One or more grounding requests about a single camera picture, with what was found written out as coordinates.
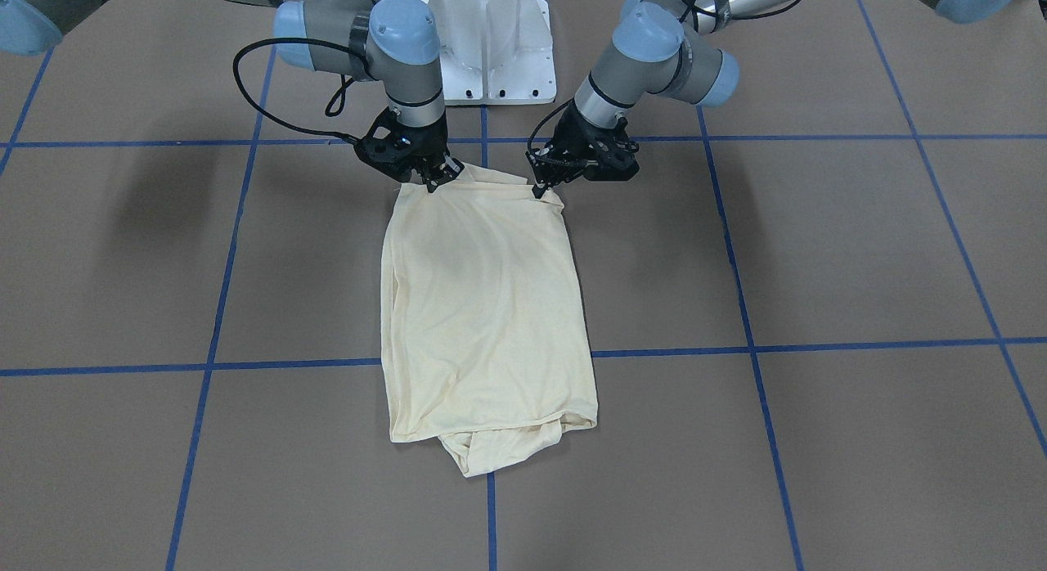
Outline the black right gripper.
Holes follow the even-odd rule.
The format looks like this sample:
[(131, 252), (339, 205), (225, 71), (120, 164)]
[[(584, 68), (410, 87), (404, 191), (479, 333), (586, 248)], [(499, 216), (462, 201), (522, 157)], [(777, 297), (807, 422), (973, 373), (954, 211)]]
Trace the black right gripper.
[(393, 175), (418, 173), (429, 193), (456, 180), (464, 171), (463, 162), (449, 154), (445, 114), (425, 127), (395, 120), (389, 137), (393, 139)]

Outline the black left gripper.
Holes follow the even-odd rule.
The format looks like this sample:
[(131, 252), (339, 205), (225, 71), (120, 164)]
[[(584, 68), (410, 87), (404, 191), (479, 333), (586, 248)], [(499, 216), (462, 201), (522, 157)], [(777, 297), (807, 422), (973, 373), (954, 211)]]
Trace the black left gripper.
[(612, 128), (584, 119), (570, 101), (557, 120), (545, 150), (528, 150), (526, 158), (534, 173), (532, 193), (540, 200), (549, 190), (577, 178), (588, 181), (628, 181), (639, 172), (639, 146), (626, 131), (628, 120), (612, 120)]

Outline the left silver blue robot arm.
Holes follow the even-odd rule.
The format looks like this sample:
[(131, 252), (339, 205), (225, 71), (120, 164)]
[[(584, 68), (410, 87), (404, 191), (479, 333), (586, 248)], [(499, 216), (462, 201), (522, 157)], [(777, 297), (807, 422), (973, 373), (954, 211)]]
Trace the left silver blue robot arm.
[[(646, 95), (707, 110), (733, 97), (740, 76), (732, 54), (706, 43), (736, 23), (797, 28), (806, 0), (626, 0), (604, 52), (575, 97), (552, 112), (552, 137), (529, 146), (534, 198), (584, 178), (631, 180), (638, 142), (628, 114)], [(863, 25), (879, 58), (878, 85), (892, 91), (898, 132), (931, 142), (1044, 142), (1045, 34), (995, 23), (1020, 0), (914, 0), (930, 10), (909, 19), (892, 4), (854, 0), (844, 16)]]

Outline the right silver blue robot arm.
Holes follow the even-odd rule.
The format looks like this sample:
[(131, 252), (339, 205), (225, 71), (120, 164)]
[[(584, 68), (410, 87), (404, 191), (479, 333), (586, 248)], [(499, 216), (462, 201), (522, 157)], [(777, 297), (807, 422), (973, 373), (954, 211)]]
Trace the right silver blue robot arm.
[[(22, 56), (48, 52), (109, 1), (2, 0), (2, 49)], [(440, 38), (435, 14), (422, 0), (223, 1), (274, 8), (270, 45), (281, 59), (340, 78), (329, 116), (340, 112), (352, 83), (381, 83), (388, 105), (366, 135), (328, 132), (351, 145), (364, 164), (400, 183), (418, 176), (429, 191), (463, 171), (447, 146)]]

